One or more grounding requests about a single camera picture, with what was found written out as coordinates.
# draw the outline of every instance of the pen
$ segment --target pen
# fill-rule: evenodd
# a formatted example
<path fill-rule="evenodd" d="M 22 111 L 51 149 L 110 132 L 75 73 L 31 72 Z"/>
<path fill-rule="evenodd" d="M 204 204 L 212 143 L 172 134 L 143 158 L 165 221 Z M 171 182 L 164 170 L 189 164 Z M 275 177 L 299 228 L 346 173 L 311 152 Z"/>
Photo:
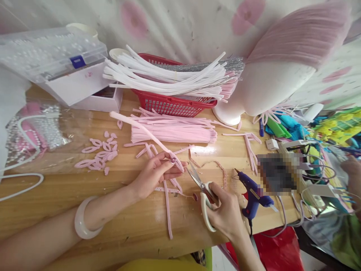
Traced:
<path fill-rule="evenodd" d="M 259 120 L 259 135 L 261 137 L 264 137 L 264 128 L 263 128 L 262 118 Z"/>

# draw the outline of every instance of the blue label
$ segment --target blue label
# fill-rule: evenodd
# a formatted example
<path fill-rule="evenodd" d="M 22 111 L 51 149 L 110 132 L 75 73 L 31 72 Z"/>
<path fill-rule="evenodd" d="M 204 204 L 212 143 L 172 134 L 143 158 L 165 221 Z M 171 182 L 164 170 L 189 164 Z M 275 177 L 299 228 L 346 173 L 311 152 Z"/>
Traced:
<path fill-rule="evenodd" d="M 78 68 L 81 68 L 81 67 L 85 66 L 84 59 L 83 59 L 83 57 L 81 55 L 74 56 L 74 57 L 70 58 L 70 61 L 72 62 L 73 67 L 75 69 L 78 69 Z"/>

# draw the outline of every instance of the hand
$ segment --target hand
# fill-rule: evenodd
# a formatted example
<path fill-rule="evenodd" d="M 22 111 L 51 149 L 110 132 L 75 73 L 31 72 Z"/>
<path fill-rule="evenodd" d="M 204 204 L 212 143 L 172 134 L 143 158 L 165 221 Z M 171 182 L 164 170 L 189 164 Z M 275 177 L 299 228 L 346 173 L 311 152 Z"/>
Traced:
<path fill-rule="evenodd" d="M 129 185 L 139 199 L 148 197 L 154 191 L 154 188 L 164 180 L 182 175 L 180 169 L 175 166 L 175 160 L 172 163 L 170 159 L 170 154 L 167 152 L 157 154 L 147 162 L 138 177 Z M 187 166 L 187 164 L 187 162 L 182 162 L 183 166 Z"/>
<path fill-rule="evenodd" d="M 361 175 L 361 163 L 352 155 L 348 160 L 343 161 L 340 166 L 348 175 Z"/>
<path fill-rule="evenodd" d="M 218 196 L 221 205 L 215 210 L 207 209 L 211 224 L 221 231 L 230 241 L 248 237 L 248 231 L 242 220 L 238 198 L 235 194 L 223 190 L 216 183 L 209 188 Z"/>

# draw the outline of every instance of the red plastic basket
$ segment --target red plastic basket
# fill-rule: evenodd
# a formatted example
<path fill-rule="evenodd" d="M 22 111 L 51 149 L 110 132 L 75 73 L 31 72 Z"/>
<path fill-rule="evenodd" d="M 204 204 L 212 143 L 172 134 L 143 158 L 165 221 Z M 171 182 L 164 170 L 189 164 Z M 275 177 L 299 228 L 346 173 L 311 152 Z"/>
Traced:
<path fill-rule="evenodd" d="M 152 64 L 182 65 L 182 63 L 146 53 L 140 53 L 139 56 Z M 145 110 L 154 109 L 158 114 L 170 116 L 194 117 L 204 109 L 213 108 L 217 104 L 217 100 L 206 102 L 212 99 L 211 97 L 202 97 L 195 102 L 136 89 L 132 91 L 138 95 L 140 106 Z"/>

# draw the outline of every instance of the white scissor handle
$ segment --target white scissor handle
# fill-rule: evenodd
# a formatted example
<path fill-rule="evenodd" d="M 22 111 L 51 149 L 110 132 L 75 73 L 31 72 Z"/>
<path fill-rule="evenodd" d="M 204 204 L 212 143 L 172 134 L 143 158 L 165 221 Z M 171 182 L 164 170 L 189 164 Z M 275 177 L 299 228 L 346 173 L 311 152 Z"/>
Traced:
<path fill-rule="evenodd" d="M 209 184 L 211 182 L 208 182 L 205 184 L 206 188 L 209 189 Z M 204 193 L 200 193 L 200 203 L 201 203 L 201 206 L 202 206 L 202 213 L 203 213 L 203 218 L 204 218 L 204 222 L 206 223 L 206 226 L 208 228 L 209 231 L 211 232 L 216 232 L 216 229 L 214 227 L 212 227 L 211 223 L 209 222 L 209 218 L 208 218 L 208 214 L 207 214 L 207 206 L 213 210 L 213 207 L 211 205 L 211 203 L 209 202 L 209 199 L 207 197 L 206 194 Z"/>

